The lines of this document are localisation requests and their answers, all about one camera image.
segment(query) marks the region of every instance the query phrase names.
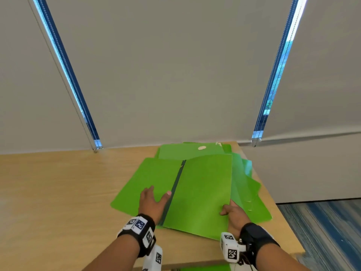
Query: hand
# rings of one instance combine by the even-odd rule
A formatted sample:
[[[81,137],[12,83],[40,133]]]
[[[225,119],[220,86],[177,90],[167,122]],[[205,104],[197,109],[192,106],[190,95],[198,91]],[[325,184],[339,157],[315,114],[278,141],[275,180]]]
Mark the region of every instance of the hand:
[[[229,205],[223,205],[220,215],[228,215],[228,231],[232,233],[236,239],[239,239],[243,226],[251,222],[246,212],[233,200],[231,200]]]
[[[156,202],[154,200],[153,190],[154,186],[152,185],[150,188],[144,188],[140,194],[138,213],[150,216],[157,225],[160,221],[160,218],[162,217],[165,204],[172,195],[172,192],[167,191],[167,193],[162,196],[160,201]]]

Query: table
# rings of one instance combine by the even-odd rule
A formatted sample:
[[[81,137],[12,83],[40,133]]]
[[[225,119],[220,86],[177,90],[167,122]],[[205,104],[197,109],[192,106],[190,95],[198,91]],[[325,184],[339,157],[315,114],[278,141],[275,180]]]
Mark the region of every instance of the table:
[[[245,155],[236,142],[233,152]],[[0,155],[0,266],[3,270],[81,270],[115,238],[130,216],[110,202],[158,147]],[[260,181],[253,171],[255,180]],[[273,216],[261,225],[292,255],[300,242],[262,185]],[[157,229],[162,269],[223,263],[219,242]],[[141,270],[142,259],[134,269]]]

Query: wristband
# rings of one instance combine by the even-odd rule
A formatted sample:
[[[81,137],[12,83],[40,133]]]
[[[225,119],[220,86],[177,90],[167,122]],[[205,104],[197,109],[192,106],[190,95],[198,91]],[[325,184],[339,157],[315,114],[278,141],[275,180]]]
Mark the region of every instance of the wristband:
[[[256,259],[258,251],[266,244],[279,244],[273,239],[269,233],[261,226],[254,223],[247,223],[243,226],[240,239],[246,246],[246,256],[251,264],[256,267]]]
[[[121,235],[132,235],[139,243],[140,251],[138,258],[149,256],[154,244],[156,236],[154,230],[156,225],[151,217],[145,214],[138,214],[137,217],[131,218],[127,224],[118,232],[117,238]]]

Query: floor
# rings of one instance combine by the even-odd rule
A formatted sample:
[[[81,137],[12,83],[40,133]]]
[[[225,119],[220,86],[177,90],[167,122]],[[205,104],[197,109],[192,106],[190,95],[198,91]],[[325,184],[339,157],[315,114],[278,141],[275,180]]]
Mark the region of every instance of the floor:
[[[361,199],[278,205],[312,271],[361,271]]]

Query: forearm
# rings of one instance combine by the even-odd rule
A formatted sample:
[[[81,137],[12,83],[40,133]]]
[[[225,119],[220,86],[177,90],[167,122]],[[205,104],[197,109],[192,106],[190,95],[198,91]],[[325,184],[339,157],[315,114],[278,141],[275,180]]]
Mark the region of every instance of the forearm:
[[[130,271],[139,254],[138,241],[131,235],[118,237],[83,271]]]
[[[258,271],[309,271],[275,244],[266,244],[258,251],[256,258]]]

